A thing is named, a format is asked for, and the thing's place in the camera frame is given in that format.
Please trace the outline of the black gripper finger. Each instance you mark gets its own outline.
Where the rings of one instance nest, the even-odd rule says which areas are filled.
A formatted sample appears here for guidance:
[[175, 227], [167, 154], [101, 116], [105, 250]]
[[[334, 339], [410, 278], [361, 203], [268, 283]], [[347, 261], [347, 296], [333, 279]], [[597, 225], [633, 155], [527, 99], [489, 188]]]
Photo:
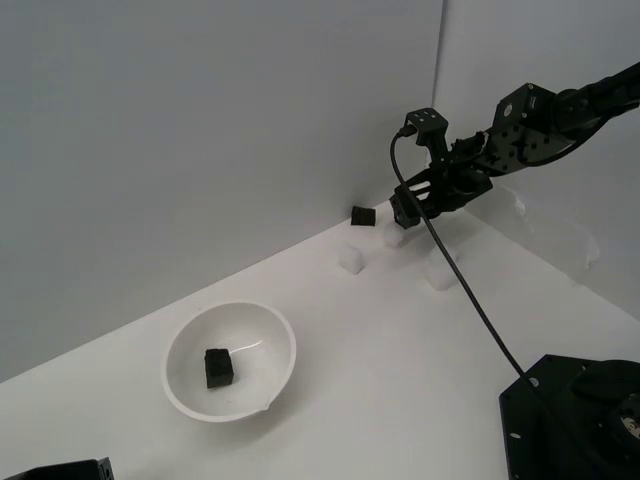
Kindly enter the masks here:
[[395, 218], [411, 218], [413, 215], [413, 203], [409, 199], [405, 189], [398, 186], [394, 189], [389, 199]]
[[419, 205], [424, 212], [428, 211], [428, 202], [413, 195], [413, 199], [406, 192], [394, 193], [394, 221], [404, 230], [419, 225], [422, 216], [416, 206]]

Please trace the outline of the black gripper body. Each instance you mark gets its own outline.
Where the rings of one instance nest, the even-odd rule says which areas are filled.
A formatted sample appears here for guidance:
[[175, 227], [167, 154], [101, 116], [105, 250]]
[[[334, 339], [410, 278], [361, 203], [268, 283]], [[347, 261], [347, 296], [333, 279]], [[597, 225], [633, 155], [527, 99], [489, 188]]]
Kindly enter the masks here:
[[432, 160], [427, 168], [406, 180], [429, 219], [454, 212], [493, 187], [490, 178], [474, 168], [457, 168], [446, 160]]

